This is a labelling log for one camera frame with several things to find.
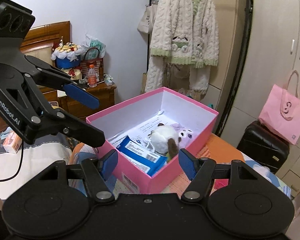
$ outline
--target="black suitcase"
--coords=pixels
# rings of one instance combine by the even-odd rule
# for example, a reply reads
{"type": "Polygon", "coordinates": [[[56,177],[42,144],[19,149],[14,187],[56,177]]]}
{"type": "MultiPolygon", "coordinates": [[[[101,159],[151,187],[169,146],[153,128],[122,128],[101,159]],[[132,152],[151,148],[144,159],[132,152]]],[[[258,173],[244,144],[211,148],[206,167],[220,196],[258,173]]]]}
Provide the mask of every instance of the black suitcase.
{"type": "Polygon", "coordinates": [[[289,143],[271,133],[259,121],[249,124],[237,149],[272,173],[276,173],[289,155],[289,143]]]}

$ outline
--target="tote bag strap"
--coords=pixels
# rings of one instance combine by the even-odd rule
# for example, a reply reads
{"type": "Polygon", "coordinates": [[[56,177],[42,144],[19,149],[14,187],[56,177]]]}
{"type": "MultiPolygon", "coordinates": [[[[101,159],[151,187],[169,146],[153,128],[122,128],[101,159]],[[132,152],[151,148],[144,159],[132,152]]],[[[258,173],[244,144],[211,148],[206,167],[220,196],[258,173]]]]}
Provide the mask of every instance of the tote bag strap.
{"type": "Polygon", "coordinates": [[[294,112],[294,110],[289,111],[289,109],[288,109],[288,108],[291,108],[291,106],[292,106],[291,102],[285,101],[285,98],[287,95],[287,90],[288,90],[288,87],[289,87],[289,84],[291,81],[291,77],[293,76],[293,74],[297,75],[297,86],[296,86],[295,97],[298,98],[299,73],[297,70],[292,70],[292,72],[288,78],[288,81],[283,85],[281,103],[280,103],[280,113],[281,113],[282,117],[287,121],[291,121],[293,119],[293,112],[294,112]]]}

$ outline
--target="brown plush ear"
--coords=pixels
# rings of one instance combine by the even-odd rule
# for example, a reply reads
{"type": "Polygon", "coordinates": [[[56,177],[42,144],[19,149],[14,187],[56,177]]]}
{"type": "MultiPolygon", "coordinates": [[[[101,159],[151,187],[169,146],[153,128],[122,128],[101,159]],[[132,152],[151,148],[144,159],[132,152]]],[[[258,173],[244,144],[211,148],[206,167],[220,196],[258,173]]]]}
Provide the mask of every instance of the brown plush ear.
{"type": "Polygon", "coordinates": [[[179,152],[178,146],[176,145],[176,142],[172,138],[168,140],[168,152],[171,159],[173,159],[179,152]]]}

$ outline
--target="handbag handle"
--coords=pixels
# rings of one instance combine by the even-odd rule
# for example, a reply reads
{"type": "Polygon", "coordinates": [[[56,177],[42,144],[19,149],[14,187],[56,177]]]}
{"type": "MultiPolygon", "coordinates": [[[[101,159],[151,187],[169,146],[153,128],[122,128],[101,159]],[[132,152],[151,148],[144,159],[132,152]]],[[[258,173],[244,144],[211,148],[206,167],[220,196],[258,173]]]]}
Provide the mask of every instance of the handbag handle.
{"type": "Polygon", "coordinates": [[[87,52],[86,52],[86,54],[84,54],[83,61],[86,60],[86,55],[87,55],[88,52],[89,52],[90,50],[92,50],[92,49],[98,50],[98,56],[97,56],[97,58],[100,56],[100,50],[99,50],[97,47],[93,47],[93,48],[88,49],[87,52]]]}
{"type": "Polygon", "coordinates": [[[287,90],[288,90],[288,87],[289,87],[289,84],[290,84],[290,81],[291,81],[291,78],[293,76],[293,74],[296,74],[297,75],[297,87],[296,87],[296,93],[295,93],[295,97],[298,98],[298,86],[299,86],[299,72],[297,70],[292,70],[290,76],[289,76],[289,79],[288,81],[283,85],[283,88],[282,88],[282,96],[281,96],[281,103],[280,103],[280,113],[281,113],[281,116],[287,120],[287,121],[291,121],[293,119],[293,112],[290,114],[290,116],[288,116],[287,114],[289,113],[289,110],[287,109],[288,107],[291,108],[292,107],[292,103],[291,102],[286,102],[286,108],[284,107],[284,98],[286,98],[286,95],[287,95],[287,90]]]}

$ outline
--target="bottle label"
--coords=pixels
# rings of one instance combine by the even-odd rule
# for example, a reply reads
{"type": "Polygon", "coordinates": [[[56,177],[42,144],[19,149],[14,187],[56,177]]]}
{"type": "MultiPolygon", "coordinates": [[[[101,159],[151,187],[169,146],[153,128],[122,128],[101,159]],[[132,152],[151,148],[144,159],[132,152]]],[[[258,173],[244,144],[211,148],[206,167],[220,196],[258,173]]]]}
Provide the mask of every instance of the bottle label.
{"type": "Polygon", "coordinates": [[[89,76],[88,78],[88,82],[89,82],[89,85],[95,85],[97,83],[97,77],[96,75],[93,75],[93,76],[89,76]]]}

